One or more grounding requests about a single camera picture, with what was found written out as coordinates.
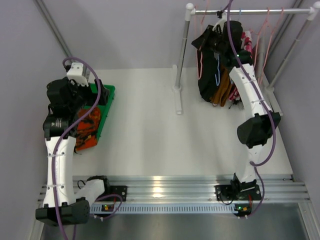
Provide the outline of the black trousers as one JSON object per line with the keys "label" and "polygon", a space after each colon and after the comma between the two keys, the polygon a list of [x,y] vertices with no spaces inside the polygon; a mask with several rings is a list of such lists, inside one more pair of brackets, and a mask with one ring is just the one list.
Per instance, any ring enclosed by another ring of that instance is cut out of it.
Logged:
{"label": "black trousers", "polygon": [[[206,102],[211,102],[210,98],[215,94],[218,87],[216,86],[215,73],[217,71],[217,61],[215,59],[215,52],[211,50],[206,44],[201,51],[198,52],[198,60],[201,58],[202,62],[202,76],[198,80],[198,89],[200,96]],[[235,57],[232,62],[223,62],[220,57],[220,73],[222,74],[222,68],[233,68],[236,64]]]}

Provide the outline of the orange camouflage trousers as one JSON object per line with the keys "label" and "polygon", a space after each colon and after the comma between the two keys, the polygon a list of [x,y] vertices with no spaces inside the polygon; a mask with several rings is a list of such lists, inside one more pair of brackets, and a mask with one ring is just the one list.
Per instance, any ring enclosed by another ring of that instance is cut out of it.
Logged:
{"label": "orange camouflage trousers", "polygon": [[101,110],[95,107],[77,126],[75,151],[95,147],[98,144],[98,129]]}

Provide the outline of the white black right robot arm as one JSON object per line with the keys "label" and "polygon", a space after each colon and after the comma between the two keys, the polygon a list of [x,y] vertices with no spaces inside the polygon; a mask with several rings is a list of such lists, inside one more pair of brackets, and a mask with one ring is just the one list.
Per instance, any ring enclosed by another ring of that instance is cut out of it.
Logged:
{"label": "white black right robot arm", "polygon": [[196,49],[198,89],[206,102],[225,105],[236,89],[244,106],[246,120],[237,127],[241,144],[248,148],[243,167],[237,170],[229,184],[217,189],[220,200],[260,200],[257,168],[260,153],[268,139],[275,139],[281,116],[266,103],[255,77],[252,53],[243,44],[243,28],[232,20],[223,25],[208,25],[192,41]]}

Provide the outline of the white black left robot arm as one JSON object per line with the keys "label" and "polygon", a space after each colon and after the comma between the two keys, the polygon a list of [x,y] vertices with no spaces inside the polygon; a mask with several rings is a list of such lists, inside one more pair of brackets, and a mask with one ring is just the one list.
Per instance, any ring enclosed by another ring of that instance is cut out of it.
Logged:
{"label": "white black left robot arm", "polygon": [[90,207],[96,199],[110,192],[107,176],[87,179],[78,192],[74,191],[73,155],[76,147],[79,112],[89,106],[108,103],[110,91],[100,79],[95,81],[96,92],[90,85],[81,86],[67,77],[46,86],[49,99],[48,115],[43,123],[47,148],[47,186],[41,208],[35,218],[50,226],[85,224],[90,218]]}

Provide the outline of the pink camouflage trousers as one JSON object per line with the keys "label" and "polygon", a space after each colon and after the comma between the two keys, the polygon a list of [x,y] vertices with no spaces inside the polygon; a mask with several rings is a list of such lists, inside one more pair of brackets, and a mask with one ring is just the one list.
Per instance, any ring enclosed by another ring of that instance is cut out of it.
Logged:
{"label": "pink camouflage trousers", "polygon": [[[250,53],[250,57],[253,57],[253,49],[252,49],[252,33],[247,30],[244,31],[241,35],[241,49]],[[240,100],[240,94],[236,85],[233,83],[231,87],[231,91],[229,93],[228,100],[230,102],[235,102]]]}

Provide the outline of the mustard brown trousers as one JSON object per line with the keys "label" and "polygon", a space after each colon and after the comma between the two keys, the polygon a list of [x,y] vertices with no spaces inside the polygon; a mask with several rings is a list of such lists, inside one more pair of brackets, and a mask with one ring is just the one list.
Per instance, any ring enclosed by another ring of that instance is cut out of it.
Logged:
{"label": "mustard brown trousers", "polygon": [[222,73],[220,75],[220,85],[218,86],[214,95],[210,98],[210,102],[212,103],[212,105],[220,105],[221,107],[224,107],[229,98],[231,88],[232,84],[230,81],[228,70],[223,67]]}

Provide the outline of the green plastic bin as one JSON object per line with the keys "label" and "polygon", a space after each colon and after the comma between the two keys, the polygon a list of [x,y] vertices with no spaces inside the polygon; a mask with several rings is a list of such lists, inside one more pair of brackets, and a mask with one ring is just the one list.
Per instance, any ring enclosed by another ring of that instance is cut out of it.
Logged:
{"label": "green plastic bin", "polygon": [[97,105],[96,106],[101,111],[101,120],[100,120],[100,124],[99,124],[99,127],[98,127],[98,133],[97,133],[98,141],[99,141],[99,139],[101,137],[101,133],[102,133],[102,130],[104,128],[104,124],[106,122],[109,110],[111,108],[112,102],[113,102],[114,97],[115,97],[115,91],[116,91],[116,88],[113,85],[104,85],[104,87],[109,89],[110,93],[109,93],[109,97],[108,97],[108,103],[106,105]]}

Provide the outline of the white clothes rack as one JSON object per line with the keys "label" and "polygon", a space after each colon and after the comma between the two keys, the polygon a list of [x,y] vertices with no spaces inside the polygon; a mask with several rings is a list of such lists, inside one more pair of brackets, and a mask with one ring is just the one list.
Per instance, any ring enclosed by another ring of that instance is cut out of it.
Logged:
{"label": "white clothes rack", "polygon": [[[289,57],[293,53],[296,45],[301,40],[303,35],[305,34],[306,30],[310,26],[311,22],[316,18],[317,14],[320,12],[320,2],[316,1],[311,7],[309,8],[300,8],[299,6],[302,4],[301,0],[295,1],[293,8],[288,9],[270,9],[270,15],[281,15],[286,14],[290,15],[289,17],[286,17],[284,20],[284,23],[281,25],[279,29],[279,33],[276,36],[276,39],[280,40],[285,33],[285,28],[289,26],[291,23],[291,20],[293,19],[293,15],[297,14],[307,14],[308,17],[306,18],[303,26],[301,27],[300,31],[298,32],[297,36],[295,37],[294,41],[292,42],[289,50],[287,51],[284,59],[280,63],[271,83],[267,83],[267,81],[264,82],[265,91],[268,96],[268,100],[272,106],[273,110],[276,110],[280,113],[280,115],[283,115],[283,111],[281,110],[281,107],[274,95],[274,85],[276,81],[279,79],[282,71],[284,70],[285,66],[288,63]],[[217,14],[218,10],[207,10],[206,15],[215,15]],[[230,13],[232,15],[238,15],[239,10],[231,10]],[[183,34],[182,34],[182,44],[181,44],[181,50],[179,55],[179,61],[178,65],[173,65],[172,70],[174,73],[176,73],[175,78],[175,84],[173,86],[173,92],[174,92],[174,103],[175,103],[175,112],[177,115],[181,115],[183,113],[183,107],[182,107],[182,86],[181,86],[181,76],[183,71],[183,64],[184,64],[184,57],[186,52],[186,46],[187,46],[187,40],[188,40],[188,34],[189,34],[189,28],[190,28],[190,22],[192,20],[192,16],[196,15],[204,15],[205,10],[197,10],[196,7],[192,3],[188,3],[185,6],[185,18],[184,18],[184,27],[183,27]],[[242,15],[266,15],[267,9],[243,9]]]}

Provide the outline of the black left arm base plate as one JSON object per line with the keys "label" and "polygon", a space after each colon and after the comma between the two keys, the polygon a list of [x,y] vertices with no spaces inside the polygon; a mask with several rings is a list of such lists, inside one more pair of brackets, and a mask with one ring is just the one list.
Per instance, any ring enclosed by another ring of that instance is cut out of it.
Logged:
{"label": "black left arm base plate", "polygon": [[122,201],[127,201],[127,193],[128,193],[128,186],[126,185],[111,185],[107,190],[109,195],[119,195],[122,197]]}

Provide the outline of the aluminium mounting rail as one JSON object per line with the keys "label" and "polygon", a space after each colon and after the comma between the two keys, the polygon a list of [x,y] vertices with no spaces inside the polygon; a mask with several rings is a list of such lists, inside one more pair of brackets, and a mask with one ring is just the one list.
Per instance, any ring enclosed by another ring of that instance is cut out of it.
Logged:
{"label": "aluminium mounting rail", "polygon": [[128,186],[126,201],[117,194],[94,202],[90,216],[103,219],[129,214],[223,214],[248,215],[262,204],[298,204],[310,202],[304,183],[289,175],[263,176],[257,181],[261,200],[223,201],[217,199],[215,186],[229,185],[222,177],[128,177],[112,176],[110,185]]}

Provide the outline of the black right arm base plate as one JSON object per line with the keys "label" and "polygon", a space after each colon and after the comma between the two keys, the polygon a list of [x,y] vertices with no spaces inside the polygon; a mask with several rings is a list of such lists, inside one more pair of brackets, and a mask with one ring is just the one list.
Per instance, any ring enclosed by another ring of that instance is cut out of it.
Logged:
{"label": "black right arm base plate", "polygon": [[248,201],[249,197],[253,201],[262,199],[262,192],[257,184],[242,188],[234,188],[231,184],[222,184],[215,186],[215,191],[219,201]]}

